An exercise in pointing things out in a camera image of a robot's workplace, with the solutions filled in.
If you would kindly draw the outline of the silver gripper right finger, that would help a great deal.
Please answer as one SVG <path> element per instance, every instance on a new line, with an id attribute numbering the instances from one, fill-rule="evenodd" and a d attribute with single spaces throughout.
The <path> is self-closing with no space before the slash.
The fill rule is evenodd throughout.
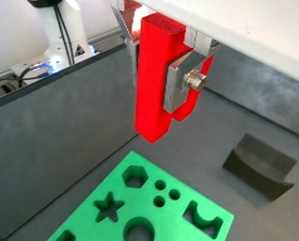
<path id="1" fill-rule="evenodd" d="M 220 43 L 190 27 L 185 28 L 182 42 L 190 50 L 166 68 L 162 108 L 168 113 L 173 113 L 185 103 L 190 89 L 202 89 L 206 79 L 202 64 L 220 49 Z"/>

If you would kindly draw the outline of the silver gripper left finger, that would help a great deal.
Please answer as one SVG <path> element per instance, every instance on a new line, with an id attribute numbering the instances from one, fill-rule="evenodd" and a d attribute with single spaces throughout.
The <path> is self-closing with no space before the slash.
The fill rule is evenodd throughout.
<path id="1" fill-rule="evenodd" d="M 109 0 L 112 12 L 122 33 L 128 56 L 132 61 L 132 84 L 137 85 L 138 70 L 138 29 L 136 27 L 136 11 L 140 4 L 134 0 Z"/>

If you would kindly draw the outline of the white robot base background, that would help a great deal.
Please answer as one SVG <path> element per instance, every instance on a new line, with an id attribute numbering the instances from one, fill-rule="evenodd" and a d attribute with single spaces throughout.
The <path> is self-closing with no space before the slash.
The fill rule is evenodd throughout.
<path id="1" fill-rule="evenodd" d="M 88 43 L 80 6 L 76 0 L 26 0 L 42 20 L 48 48 L 37 60 L 17 64 L 18 72 L 10 70 L 0 75 L 0 88 L 16 82 L 22 88 L 60 72 L 96 54 Z"/>

